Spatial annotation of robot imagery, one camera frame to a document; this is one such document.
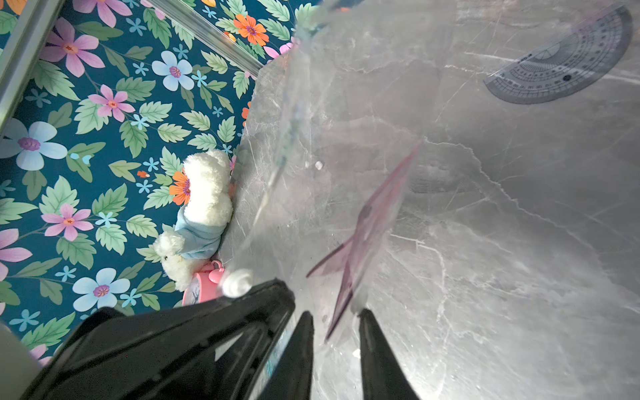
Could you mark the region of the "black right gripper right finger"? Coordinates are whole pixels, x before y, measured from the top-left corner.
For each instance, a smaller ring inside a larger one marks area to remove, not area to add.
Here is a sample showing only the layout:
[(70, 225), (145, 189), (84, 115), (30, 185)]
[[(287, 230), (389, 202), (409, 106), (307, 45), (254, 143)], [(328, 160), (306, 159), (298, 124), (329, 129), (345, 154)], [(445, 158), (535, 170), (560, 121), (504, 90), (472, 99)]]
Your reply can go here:
[(419, 400), (406, 379), (373, 312), (359, 315), (361, 373), (365, 400)]

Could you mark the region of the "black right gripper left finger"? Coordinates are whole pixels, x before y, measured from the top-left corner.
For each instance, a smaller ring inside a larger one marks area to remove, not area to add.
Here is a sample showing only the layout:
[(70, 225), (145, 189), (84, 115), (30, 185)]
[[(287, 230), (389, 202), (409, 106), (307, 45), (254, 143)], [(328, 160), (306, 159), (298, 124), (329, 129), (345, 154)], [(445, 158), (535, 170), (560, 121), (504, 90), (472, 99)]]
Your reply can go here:
[(259, 400), (310, 400), (313, 336), (313, 316), (305, 311)]

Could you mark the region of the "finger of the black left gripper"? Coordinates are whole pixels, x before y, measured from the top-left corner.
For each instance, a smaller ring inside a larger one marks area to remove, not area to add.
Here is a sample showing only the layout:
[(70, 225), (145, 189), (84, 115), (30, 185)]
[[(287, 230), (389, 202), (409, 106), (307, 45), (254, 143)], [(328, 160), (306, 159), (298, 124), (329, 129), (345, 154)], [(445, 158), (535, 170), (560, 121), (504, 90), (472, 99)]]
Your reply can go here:
[(241, 298), (86, 319), (24, 399), (249, 399), (295, 310), (274, 279)]

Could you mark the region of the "purple triangle ruler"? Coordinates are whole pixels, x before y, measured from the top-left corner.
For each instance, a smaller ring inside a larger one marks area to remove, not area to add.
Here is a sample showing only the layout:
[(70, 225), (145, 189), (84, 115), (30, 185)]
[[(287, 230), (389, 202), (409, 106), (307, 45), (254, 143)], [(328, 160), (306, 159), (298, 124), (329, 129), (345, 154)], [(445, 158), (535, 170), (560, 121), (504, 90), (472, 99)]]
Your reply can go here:
[(326, 340), (333, 336), (378, 253), (384, 236), (396, 220), (419, 151), (420, 146), (416, 145), (366, 201), (358, 215), (353, 235), (321, 259), (306, 275), (307, 278), (333, 273), (342, 275)]

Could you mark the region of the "purple protractor set pouch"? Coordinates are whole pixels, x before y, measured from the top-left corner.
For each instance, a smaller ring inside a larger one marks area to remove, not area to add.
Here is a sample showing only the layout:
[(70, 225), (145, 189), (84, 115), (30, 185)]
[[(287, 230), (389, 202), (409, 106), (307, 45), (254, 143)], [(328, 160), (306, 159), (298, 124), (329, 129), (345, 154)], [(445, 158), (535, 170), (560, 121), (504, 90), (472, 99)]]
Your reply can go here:
[(237, 149), (223, 291), (285, 281), (325, 335), (341, 273), (307, 273), (425, 136), (455, 28), (454, 1), (325, 1), (264, 66)]

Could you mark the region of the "grey protractor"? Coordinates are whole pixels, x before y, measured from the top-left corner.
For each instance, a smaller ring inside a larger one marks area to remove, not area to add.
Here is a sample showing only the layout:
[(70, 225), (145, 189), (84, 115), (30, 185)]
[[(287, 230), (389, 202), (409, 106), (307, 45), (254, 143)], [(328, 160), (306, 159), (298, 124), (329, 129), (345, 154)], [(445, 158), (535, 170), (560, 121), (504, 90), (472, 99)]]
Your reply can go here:
[(491, 94), (507, 103), (549, 103), (600, 80), (625, 55), (632, 38), (630, 11), (622, 4), (612, 5), (483, 82)]

